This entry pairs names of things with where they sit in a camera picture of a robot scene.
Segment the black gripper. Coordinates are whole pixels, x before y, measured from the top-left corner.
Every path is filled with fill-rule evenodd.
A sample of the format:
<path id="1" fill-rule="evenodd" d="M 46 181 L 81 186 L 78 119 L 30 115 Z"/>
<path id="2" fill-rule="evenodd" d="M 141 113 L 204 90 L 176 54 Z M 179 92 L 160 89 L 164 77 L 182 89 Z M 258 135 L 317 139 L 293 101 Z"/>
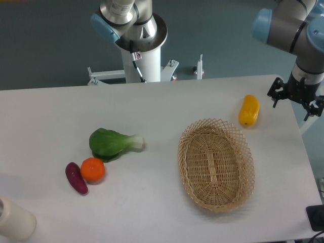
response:
<path id="1" fill-rule="evenodd" d="M 306 110 L 304 121 L 309 117 L 320 117 L 323 112 L 323 95 L 316 94 L 323 73 L 310 74 L 306 72 L 292 72 L 285 83 L 280 77 L 277 77 L 272 83 L 267 96 L 273 101 L 273 108 L 276 107 L 279 100 L 289 99 L 299 104 L 303 104 Z"/>

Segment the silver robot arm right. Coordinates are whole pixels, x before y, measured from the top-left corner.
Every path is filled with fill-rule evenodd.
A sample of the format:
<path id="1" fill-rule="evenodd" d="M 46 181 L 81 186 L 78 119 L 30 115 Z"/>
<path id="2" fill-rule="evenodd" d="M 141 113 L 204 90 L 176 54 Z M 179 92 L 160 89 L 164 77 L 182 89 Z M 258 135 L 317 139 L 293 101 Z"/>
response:
<path id="1" fill-rule="evenodd" d="M 323 80 L 323 15 L 306 19 L 316 1 L 279 1 L 275 10 L 261 9 L 252 37 L 296 56 L 287 82 L 277 77 L 267 95 L 277 103 L 289 99 L 306 110 L 304 120 L 321 116 L 323 96 L 316 91 Z"/>

